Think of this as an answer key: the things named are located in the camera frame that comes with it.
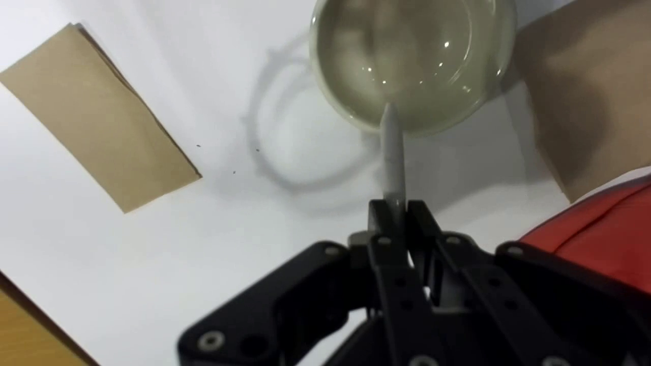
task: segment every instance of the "brown cardboard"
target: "brown cardboard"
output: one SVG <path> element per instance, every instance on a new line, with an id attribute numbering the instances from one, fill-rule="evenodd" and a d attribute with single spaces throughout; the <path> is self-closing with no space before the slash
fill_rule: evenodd
<path id="1" fill-rule="evenodd" d="M 5 70 L 0 81 L 121 211 L 198 179 L 157 117 L 73 24 Z"/>
<path id="2" fill-rule="evenodd" d="M 514 55 L 570 200 L 651 162 L 648 0 L 576 0 L 521 31 Z"/>

